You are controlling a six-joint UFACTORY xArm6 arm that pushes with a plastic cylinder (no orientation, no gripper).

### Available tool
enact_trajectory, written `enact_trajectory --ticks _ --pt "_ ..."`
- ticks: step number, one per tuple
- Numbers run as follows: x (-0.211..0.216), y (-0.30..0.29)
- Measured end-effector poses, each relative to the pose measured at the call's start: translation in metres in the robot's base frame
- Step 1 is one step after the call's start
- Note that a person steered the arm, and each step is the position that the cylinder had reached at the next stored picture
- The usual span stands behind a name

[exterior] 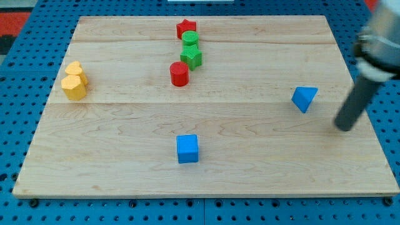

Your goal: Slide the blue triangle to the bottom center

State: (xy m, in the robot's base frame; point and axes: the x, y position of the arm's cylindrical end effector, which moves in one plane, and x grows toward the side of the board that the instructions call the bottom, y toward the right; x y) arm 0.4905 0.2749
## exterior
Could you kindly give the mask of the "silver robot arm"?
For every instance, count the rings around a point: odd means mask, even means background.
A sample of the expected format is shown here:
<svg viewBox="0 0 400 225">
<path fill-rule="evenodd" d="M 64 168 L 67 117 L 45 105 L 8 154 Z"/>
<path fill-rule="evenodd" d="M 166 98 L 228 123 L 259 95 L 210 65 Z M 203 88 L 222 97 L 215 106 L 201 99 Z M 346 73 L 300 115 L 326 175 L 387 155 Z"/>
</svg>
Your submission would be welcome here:
<svg viewBox="0 0 400 225">
<path fill-rule="evenodd" d="M 357 68 L 379 83 L 399 75 L 399 0 L 381 0 L 354 45 Z"/>
</svg>

